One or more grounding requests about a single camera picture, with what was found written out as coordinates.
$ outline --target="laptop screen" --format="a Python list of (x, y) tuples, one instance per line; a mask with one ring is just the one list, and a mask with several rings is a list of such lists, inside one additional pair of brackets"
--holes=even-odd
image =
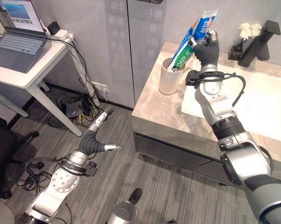
[(0, 22), (6, 29), (44, 33), (30, 0), (0, 0)]

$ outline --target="electrical outlet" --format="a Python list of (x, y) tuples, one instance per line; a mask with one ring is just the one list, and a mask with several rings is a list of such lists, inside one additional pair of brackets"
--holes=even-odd
[(107, 85), (103, 85), (101, 83), (95, 83), (95, 82), (91, 82), (94, 87), (95, 90), (102, 96), (105, 98), (105, 100), (107, 101), (107, 93), (109, 92)]

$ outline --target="toothpaste tube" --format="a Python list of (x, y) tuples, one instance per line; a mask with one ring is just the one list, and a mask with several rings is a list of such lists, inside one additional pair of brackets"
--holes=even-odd
[(188, 44), (190, 36), (194, 36), (194, 39), (198, 43), (202, 43), (207, 31), (215, 19), (215, 16), (217, 15), (217, 12), (218, 9), (214, 11), (204, 11), (200, 20), (197, 20), (196, 23), (194, 23), (194, 25), (186, 33), (180, 47), (167, 67), (168, 70), (177, 71), (190, 59), (190, 57), (193, 55), (193, 49)]

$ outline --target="black faucet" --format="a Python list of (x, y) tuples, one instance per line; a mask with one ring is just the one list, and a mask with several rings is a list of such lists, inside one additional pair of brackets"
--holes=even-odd
[(280, 28), (277, 22), (267, 20), (260, 31), (260, 35), (255, 37), (247, 50), (239, 57), (238, 65), (249, 67), (255, 57), (261, 61), (267, 61), (270, 58), (267, 42), (274, 35), (280, 35)]

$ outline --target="robotic arm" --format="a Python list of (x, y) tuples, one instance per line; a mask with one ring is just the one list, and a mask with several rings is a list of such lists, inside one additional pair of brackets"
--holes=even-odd
[(88, 128), (78, 148), (69, 156), (69, 159), (58, 163), (60, 168), (52, 175), (49, 186), (30, 203), (22, 215), (23, 223), (51, 223), (67, 195), (77, 187), (80, 176), (95, 174), (95, 163), (90, 162), (85, 166), (88, 156), (92, 153), (122, 149), (121, 146), (106, 145), (96, 140), (99, 127), (111, 113), (112, 110), (104, 111)]
[(201, 62), (201, 70), (190, 71), (186, 85), (196, 88), (195, 99), (201, 105), (221, 151), (225, 152), (221, 160), (226, 175), (234, 184), (243, 186), (258, 222), (281, 224), (281, 182), (271, 177), (271, 164), (262, 152), (266, 150), (255, 143), (233, 111), (241, 94), (231, 104), (221, 89), (226, 78), (224, 73), (217, 71), (219, 43), (216, 32), (209, 31), (205, 44), (198, 44), (193, 37), (188, 43)]

